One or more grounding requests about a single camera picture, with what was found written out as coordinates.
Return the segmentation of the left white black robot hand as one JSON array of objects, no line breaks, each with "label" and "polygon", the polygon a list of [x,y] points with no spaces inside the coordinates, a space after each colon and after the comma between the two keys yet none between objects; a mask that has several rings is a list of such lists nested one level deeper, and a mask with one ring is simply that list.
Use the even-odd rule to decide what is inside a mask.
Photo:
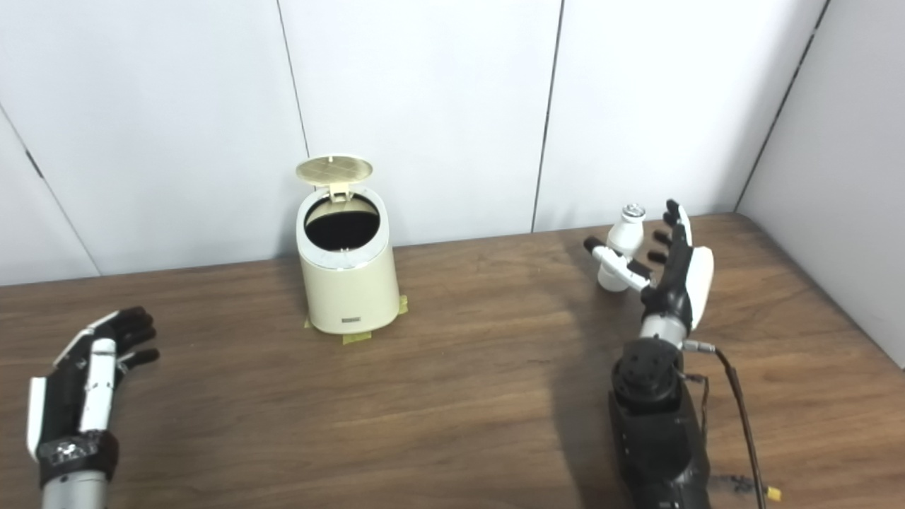
[{"label": "left white black robot hand", "polygon": [[81,472],[112,480],[119,463],[109,429],[114,395],[130,370],[159,359],[156,348],[139,350],[155,337],[145,308],[114,310],[78,331],[49,374],[30,380],[26,444],[41,487]]}]

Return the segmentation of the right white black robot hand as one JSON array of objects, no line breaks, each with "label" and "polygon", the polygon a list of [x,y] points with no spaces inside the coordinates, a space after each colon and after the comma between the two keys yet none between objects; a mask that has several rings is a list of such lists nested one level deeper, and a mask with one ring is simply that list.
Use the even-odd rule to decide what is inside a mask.
[{"label": "right white black robot hand", "polygon": [[646,238],[644,219],[646,210],[642,206],[626,205],[607,239],[588,236],[584,248],[599,264],[597,282],[602,289],[637,292],[646,317],[678,322],[683,331],[681,339],[685,339],[697,329],[706,309],[715,271],[713,252],[694,244],[686,210],[669,199],[662,216],[667,229],[653,233],[653,241],[665,251],[647,252],[648,261],[662,268],[656,275],[640,259]]}]

